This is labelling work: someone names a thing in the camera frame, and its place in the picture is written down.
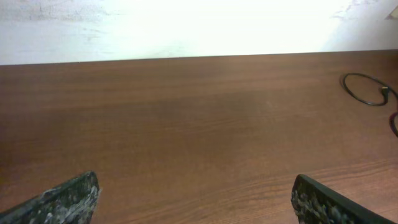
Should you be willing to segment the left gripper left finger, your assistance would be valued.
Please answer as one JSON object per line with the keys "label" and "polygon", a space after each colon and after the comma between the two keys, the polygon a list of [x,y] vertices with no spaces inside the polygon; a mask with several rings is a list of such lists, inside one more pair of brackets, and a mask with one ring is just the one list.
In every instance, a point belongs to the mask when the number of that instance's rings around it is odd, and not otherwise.
{"label": "left gripper left finger", "polygon": [[99,196],[95,172],[84,172],[1,212],[1,223],[89,224]]}

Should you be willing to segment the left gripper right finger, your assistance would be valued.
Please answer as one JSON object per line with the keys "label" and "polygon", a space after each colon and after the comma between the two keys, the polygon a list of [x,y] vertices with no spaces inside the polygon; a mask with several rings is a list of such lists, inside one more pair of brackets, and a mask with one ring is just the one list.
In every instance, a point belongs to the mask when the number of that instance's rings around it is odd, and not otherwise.
{"label": "left gripper right finger", "polygon": [[395,224],[303,174],[296,176],[291,204],[304,224]]}

